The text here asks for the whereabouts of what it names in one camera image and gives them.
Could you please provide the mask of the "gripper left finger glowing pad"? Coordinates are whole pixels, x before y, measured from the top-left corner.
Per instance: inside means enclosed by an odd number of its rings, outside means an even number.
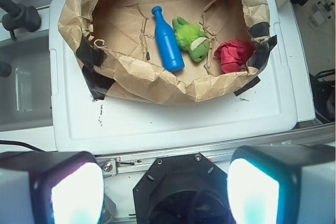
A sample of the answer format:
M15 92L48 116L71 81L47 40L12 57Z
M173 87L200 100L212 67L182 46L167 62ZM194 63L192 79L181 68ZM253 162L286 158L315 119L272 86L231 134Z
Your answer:
M98 223L103 197L89 152L1 153L1 223Z

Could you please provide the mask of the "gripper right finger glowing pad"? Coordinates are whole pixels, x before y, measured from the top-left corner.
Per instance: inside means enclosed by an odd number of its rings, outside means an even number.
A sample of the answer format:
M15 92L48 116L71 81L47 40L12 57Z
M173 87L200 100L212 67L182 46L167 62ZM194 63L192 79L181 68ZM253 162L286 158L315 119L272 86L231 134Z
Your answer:
M335 223L335 147L240 146L227 193L237 223Z

